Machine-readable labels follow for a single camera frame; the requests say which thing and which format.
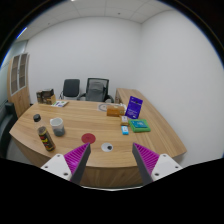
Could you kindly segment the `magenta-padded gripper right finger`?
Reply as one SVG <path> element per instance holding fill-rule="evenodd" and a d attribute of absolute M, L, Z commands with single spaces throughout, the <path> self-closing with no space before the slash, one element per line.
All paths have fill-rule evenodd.
<path fill-rule="evenodd" d="M 144 185 L 182 169 L 168 154 L 157 154 L 137 143 L 133 144 L 132 153 L 135 157 Z"/>

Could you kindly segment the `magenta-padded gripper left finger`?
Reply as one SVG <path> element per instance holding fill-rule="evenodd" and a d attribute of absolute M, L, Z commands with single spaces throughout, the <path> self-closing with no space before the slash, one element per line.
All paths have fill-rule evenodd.
<path fill-rule="evenodd" d="M 65 155 L 56 154 L 42 169 L 79 185 L 90 153 L 90 144 L 86 143 Z"/>

